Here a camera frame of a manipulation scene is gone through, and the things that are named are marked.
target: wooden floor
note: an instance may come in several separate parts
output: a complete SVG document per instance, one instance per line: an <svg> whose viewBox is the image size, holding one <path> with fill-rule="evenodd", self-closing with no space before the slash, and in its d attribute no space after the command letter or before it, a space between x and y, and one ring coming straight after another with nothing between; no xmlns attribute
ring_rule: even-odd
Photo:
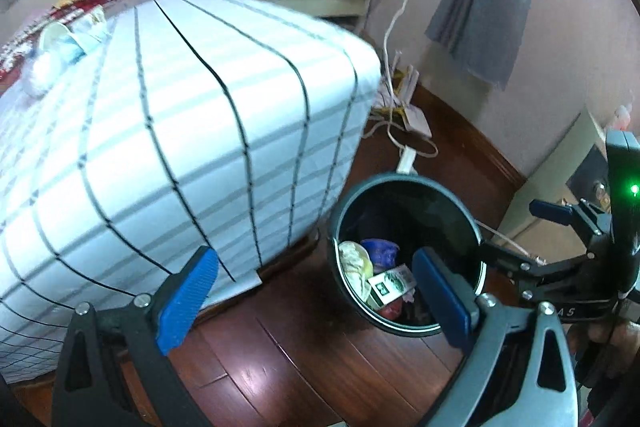
<svg viewBox="0 0 640 427"><path fill-rule="evenodd" d="M418 172L496 227L514 188L485 168L460 134L445 124L432 128L440 155L419 158ZM428 148L420 140L413 145ZM360 146L348 185L397 161L398 150L380 130ZM503 280L492 276L488 284L509 295ZM411 427L436 400L460 354L441 335L395 337L359 318L337 293L321 241L307 259L191 331L170 359L217 427L326 427L343 420L351 427ZM159 425L132 365L124 369L143 417ZM49 424L50 386L17 394Z"/></svg>

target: power cord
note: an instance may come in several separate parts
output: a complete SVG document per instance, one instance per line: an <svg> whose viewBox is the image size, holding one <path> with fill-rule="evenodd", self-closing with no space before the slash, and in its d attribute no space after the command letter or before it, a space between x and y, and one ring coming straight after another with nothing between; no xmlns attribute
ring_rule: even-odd
<svg viewBox="0 0 640 427"><path fill-rule="evenodd" d="M489 225L484 224L479 219L476 219L476 225L478 225L478 227L480 227L481 229L485 229L487 232L491 232L491 233L497 235L500 239L502 239L502 240L506 241L507 243L509 243L513 248L518 250L525 257L529 257L529 259L533 259L533 256L528 251L526 251L523 247L521 247L518 243L516 243L511 237L507 237L503 233L500 233L497 230L492 229ZM535 261L537 263L539 263L539 264L545 264L542 261L542 259L540 259L540 257L536 257Z"/></svg>
<svg viewBox="0 0 640 427"><path fill-rule="evenodd" d="M375 131L381 127L383 124L386 123L386 135L389 137L389 140L391 140L391 143L393 143L396 147L398 147L399 151L400 151L400 155L402 155L402 151L404 151L405 146L402 145L398 140L396 140L392 134L391 134L391 128L392 127L396 127L399 129L403 129L403 127L401 127L400 125L398 125L397 123L394 123L393 118L394 118L394 112L401 110L401 108L397 108L397 107L393 107L393 93L394 93L394 88L393 88L393 83L392 83L392 76L391 76L391 70L390 70L390 66L389 66L389 52L388 52L388 42L389 42L389 36L391 35L391 32L393 31L394 27L396 26L396 23L398 22L398 19L402 16L402 14L404 14L405 10L406 10L406 6L409 3L409 0L403 0L402 1L402 6L400 7L400 9L395 13L395 15L393 16L393 18L391 19L391 24L389 25L389 28L386 30L385 33L385 38L383 40L383 58L384 58L384 62L385 62L385 80L386 80L386 88L390 94L390 102L389 102L389 118L388 120L379 120L377 118L375 118L374 116L371 116L369 118L369 120L374 120L374 121L378 121L377 124L375 124L373 126L373 128L366 134L363 136L363 138L368 138L370 136L373 135L373 133L375 133ZM421 156L423 158L435 158L439 151L438 151L438 147L436 146L436 144L434 144L434 142L426 137L422 138L423 140L425 140L425 142L429 143L429 145L431 145L434 149L433 153L426 153L426 152L420 152L417 151L417 155Z"/></svg>

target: garbage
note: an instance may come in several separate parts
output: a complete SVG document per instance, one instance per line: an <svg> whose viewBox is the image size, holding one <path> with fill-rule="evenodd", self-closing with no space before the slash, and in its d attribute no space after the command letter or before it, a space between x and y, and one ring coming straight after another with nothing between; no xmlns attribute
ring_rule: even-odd
<svg viewBox="0 0 640 427"><path fill-rule="evenodd" d="M385 246L389 246L386 242L391 243L395 257L376 257L378 251L367 243L371 240L384 241ZM421 176L388 172L353 187L338 202L328 224L327 252L337 288L356 313L388 333L426 337L441 329L420 290L415 287L414 291L398 292L384 303L374 289L370 289L367 299L358 298L352 288L356 282L349 282L345 277L339 245L353 241L365 247L369 260L377 265L373 269L374 277L402 264L410 269L414 252L431 247L478 295L486 277L486 266L475 256L480 240L473 216L445 187ZM391 303L394 306L381 314L381 310ZM401 314L388 319L397 314L400 304Z"/></svg>
<svg viewBox="0 0 640 427"><path fill-rule="evenodd" d="M402 298L399 297L395 301L387 304L384 308L380 308L376 311L381 317L385 317L388 321L396 320L402 315Z"/></svg>
<svg viewBox="0 0 640 427"><path fill-rule="evenodd" d="M396 266L396 256L400 250L396 243L386 239L363 239L360 244L369 253L374 274L385 272Z"/></svg>
<svg viewBox="0 0 640 427"><path fill-rule="evenodd" d="M373 277L373 265L367 250L353 241L344 241L338 246L338 251L345 279L356 295L366 302L371 293L367 280Z"/></svg>
<svg viewBox="0 0 640 427"><path fill-rule="evenodd" d="M371 296L375 302L380 306L386 306L398 298L402 304L402 296L414 289L417 283L406 264L401 264L396 268L370 277L369 284L372 290Z"/></svg>

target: white cable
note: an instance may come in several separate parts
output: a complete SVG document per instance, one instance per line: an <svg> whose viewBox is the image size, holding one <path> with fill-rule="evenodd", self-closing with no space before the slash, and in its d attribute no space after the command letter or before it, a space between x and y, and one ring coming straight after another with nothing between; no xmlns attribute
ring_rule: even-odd
<svg viewBox="0 0 640 427"><path fill-rule="evenodd" d="M382 127L383 125L389 125L388 121L386 121L386 120L378 120L378 123L377 123L377 124L375 124L371 129L369 129L369 132L368 132L367 134L363 134L363 135L362 135L362 139L363 139L363 140L366 140L367 138L371 138L371 137L375 134L375 132L376 132L380 127ZM395 123L395 122L392 122L392 123L391 123L391 126L396 127L396 128L398 128L398 129L400 129L400 130L404 130L404 127L402 127L400 124L397 124L397 123Z"/></svg>
<svg viewBox="0 0 640 427"><path fill-rule="evenodd" d="M476 219L476 225L478 225L478 227L485 229L488 232L495 233L495 235L500 237L500 239L505 240L507 243L509 243L513 248L518 250L525 257L529 257L529 259L533 259L534 261L536 261L536 263L540 265L546 264L546 262L540 257L533 257L528 251L526 251L523 247L521 247L518 243L516 243L511 237L507 237L503 233L500 233L497 230L492 229L489 225L484 224L479 219Z"/></svg>
<svg viewBox="0 0 640 427"><path fill-rule="evenodd" d="M402 14L404 14L405 10L406 10L406 6L409 3L409 0L403 0L402 1L402 6L400 7L400 9L396 12L396 14L393 16L393 18L391 19L391 24L389 25L389 28L386 30L385 33L385 39L383 40L383 58L385 61L385 80L386 80L386 85L387 85L387 89L389 90L389 93L393 93L394 92L394 87L393 87L393 83L392 83L392 77L391 77L391 71L389 69L389 51L388 51L388 42L389 42L389 36L391 35L391 32L393 31L394 27L396 26L396 22L398 22L398 19L402 16ZM391 100L390 100L390 105L389 105L389 120L386 123L386 135L389 137L389 140L391 140L391 142L398 147L398 149L400 150L400 153L402 154L402 151L404 150L404 145L402 145L398 140L396 140L393 136L391 136L391 127L398 127L399 129L404 130L401 126L399 126L398 124L394 124L393 122L393 117L394 117L394 103L393 103L393 94L391 95ZM371 136L375 130L380 127L379 124L376 124L375 126L373 126L373 129L370 130L366 137ZM438 155L438 147L436 146L436 144L434 144L434 142L428 138L422 138L423 140L425 140L425 142L429 143L429 145L431 145L434 149L433 153L425 153L425 152L417 152L418 156L422 156L423 158L435 158Z"/></svg>

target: wooden baseboard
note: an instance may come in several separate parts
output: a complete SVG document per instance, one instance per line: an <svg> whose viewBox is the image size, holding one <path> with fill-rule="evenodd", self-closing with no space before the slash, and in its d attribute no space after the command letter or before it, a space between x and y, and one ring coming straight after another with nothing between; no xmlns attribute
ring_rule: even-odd
<svg viewBox="0 0 640 427"><path fill-rule="evenodd" d="M444 130L447 139L459 143L468 155L473 156L478 167L490 179L500 179L513 192L520 190L525 184L526 176L484 134L426 87L417 87L412 103L423 111L434 128Z"/></svg>

